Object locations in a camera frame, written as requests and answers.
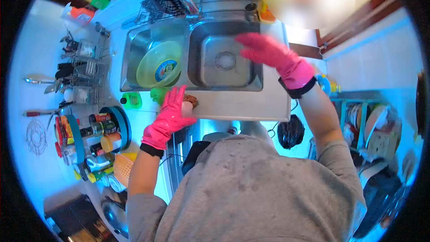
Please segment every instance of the person's right hand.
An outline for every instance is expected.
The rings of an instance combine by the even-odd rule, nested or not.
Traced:
[[[288,89],[299,89],[315,75],[314,68],[286,45],[268,35],[244,33],[235,38],[244,45],[240,55],[256,63],[275,67]]]

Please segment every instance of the black trash bag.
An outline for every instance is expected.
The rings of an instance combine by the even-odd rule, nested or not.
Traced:
[[[278,141],[285,149],[293,148],[303,141],[304,126],[296,115],[291,115],[289,122],[278,125]]]

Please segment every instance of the black wristband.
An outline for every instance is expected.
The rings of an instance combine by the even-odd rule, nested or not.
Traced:
[[[306,94],[307,92],[309,92],[310,89],[312,89],[316,83],[316,78],[312,77],[310,79],[310,81],[303,86],[302,88],[298,88],[298,89],[288,89],[284,82],[282,81],[282,78],[278,79],[279,83],[282,85],[282,87],[287,91],[287,93],[290,95],[290,97],[292,99],[301,99],[301,96],[303,94]]]
[[[151,145],[142,143],[140,145],[140,149],[144,152],[146,152],[147,154],[151,155],[151,156],[158,156],[160,159],[164,156],[164,150],[162,149],[156,149],[154,147],[152,147]]]

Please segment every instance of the person's left hand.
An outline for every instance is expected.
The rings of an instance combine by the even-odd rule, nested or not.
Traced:
[[[181,107],[185,89],[185,85],[179,91],[177,87],[173,87],[170,92],[166,93],[160,114],[153,124],[147,126],[143,131],[142,143],[151,145],[156,149],[166,149],[166,143],[172,133],[197,121],[196,118],[182,117]]]

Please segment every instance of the sink drain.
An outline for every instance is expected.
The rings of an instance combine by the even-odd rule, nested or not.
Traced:
[[[228,51],[223,51],[217,54],[215,65],[219,70],[229,71],[236,66],[236,57]]]

